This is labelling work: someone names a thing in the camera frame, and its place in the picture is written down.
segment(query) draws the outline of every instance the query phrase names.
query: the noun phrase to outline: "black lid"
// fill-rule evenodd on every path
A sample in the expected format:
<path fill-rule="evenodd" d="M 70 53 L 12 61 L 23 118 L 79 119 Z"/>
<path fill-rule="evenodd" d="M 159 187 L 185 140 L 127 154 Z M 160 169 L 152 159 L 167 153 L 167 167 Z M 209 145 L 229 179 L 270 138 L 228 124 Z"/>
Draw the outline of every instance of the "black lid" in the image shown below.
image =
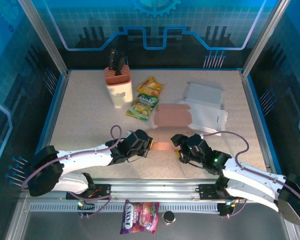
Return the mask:
<path fill-rule="evenodd" d="M 170 224 L 170 223 L 172 223 L 175 220 L 175 214 L 172 211 L 166 211 L 163 214 L 163 220 L 166 223 Z"/>

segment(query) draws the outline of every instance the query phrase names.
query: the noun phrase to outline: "speckled countertop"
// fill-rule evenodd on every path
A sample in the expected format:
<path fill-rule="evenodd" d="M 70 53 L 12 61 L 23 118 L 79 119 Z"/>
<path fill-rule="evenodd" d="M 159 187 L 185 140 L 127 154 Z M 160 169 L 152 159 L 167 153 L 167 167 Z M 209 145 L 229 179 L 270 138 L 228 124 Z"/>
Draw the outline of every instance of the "speckled countertop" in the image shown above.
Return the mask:
<path fill-rule="evenodd" d="M 162 104 L 181 99 L 187 82 L 190 81 L 224 89 L 224 109 L 228 112 L 225 129 L 244 136 L 250 144 L 249 151 L 239 159 L 253 167 L 266 169 L 238 71 L 132 70 L 131 76 L 134 98 L 138 95 L 134 88 L 150 76 L 165 84 L 159 96 Z M 127 107 L 113 107 L 102 70 L 74 70 L 70 75 L 50 144 L 57 150 L 87 149 L 109 141 L 110 129 L 115 124 L 122 127 L 124 134 L 128 130 L 151 128 L 150 122 L 127 116 L 126 111 Z M 212 149 L 232 156 L 246 148 L 240 138 L 228 134 L 210 136 L 206 140 Z M 94 178 L 114 179 L 217 178 L 204 170 L 180 163 L 173 151 L 153 150 L 149 151 L 147 158 L 133 163 L 91 167 L 80 172 L 88 172 Z"/>

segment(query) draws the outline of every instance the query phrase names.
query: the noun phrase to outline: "fox's candy bag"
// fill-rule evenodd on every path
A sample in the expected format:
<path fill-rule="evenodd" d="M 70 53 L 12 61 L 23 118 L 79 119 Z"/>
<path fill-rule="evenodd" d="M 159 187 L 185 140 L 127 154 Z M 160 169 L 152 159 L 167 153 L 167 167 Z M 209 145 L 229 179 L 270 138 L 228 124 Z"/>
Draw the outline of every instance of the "fox's candy bag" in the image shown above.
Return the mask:
<path fill-rule="evenodd" d="M 156 233 L 159 202 L 129 202 L 125 200 L 120 234 L 150 231 Z"/>
<path fill-rule="evenodd" d="M 147 94 L 150 96 L 159 96 L 164 84 L 157 83 L 155 78 L 151 76 L 147 81 L 141 83 L 135 88 L 141 94 Z"/>
<path fill-rule="evenodd" d="M 132 106 L 125 113 L 128 116 L 147 121 L 154 107 L 158 104 L 157 96 L 149 96 L 147 94 L 139 94 Z"/>

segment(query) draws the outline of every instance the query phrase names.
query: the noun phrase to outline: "knife handle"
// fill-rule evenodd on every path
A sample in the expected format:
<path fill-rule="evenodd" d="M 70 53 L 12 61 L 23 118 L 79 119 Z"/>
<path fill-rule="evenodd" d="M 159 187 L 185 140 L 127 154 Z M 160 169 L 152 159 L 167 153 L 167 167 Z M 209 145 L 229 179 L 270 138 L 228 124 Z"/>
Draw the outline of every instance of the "knife handle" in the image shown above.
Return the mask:
<path fill-rule="evenodd" d="M 119 76 L 119 75 L 121 75 L 121 69 L 122 69 L 122 67 L 124 66 L 124 64 L 125 64 L 125 61 L 126 61 L 126 58 L 125 58 L 125 56 L 122 56 L 120 59 L 119 59 L 119 61 L 117 62 L 117 64 L 116 64 L 116 70 L 115 70 L 115 76 Z"/>
<path fill-rule="evenodd" d="M 114 69 L 115 57 L 117 50 L 112 48 L 109 56 L 109 70 Z"/>

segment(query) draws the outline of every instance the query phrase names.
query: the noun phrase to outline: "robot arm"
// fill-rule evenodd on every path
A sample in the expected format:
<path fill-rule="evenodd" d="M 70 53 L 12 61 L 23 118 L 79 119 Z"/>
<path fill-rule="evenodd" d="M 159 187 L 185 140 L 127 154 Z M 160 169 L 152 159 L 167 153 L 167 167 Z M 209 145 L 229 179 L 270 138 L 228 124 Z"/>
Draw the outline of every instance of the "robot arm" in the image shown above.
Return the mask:
<path fill-rule="evenodd" d="M 300 225 L 300 199 L 285 187 L 300 194 L 297 176 L 291 174 L 285 177 L 239 162 L 224 152 L 212 150 L 199 134 L 191 137 L 177 134 L 171 141 L 179 147 L 176 154 L 180 162 L 196 162 L 210 174 L 220 176 L 215 183 L 218 195 L 263 204 L 279 212 L 289 222 Z"/>
<path fill-rule="evenodd" d="M 97 147 L 77 151 L 56 151 L 54 146 L 46 146 L 24 166 L 24 174 L 30 176 L 44 164 L 61 158 L 62 160 L 39 171 L 27 183 L 32 197 L 41 196 L 50 191 L 65 191 L 88 198 L 95 190 L 93 179 L 88 173 L 73 171 L 120 164 L 133 156 L 147 157 L 153 139 L 144 131 L 128 132 L 116 147 L 117 139 L 110 140 Z"/>

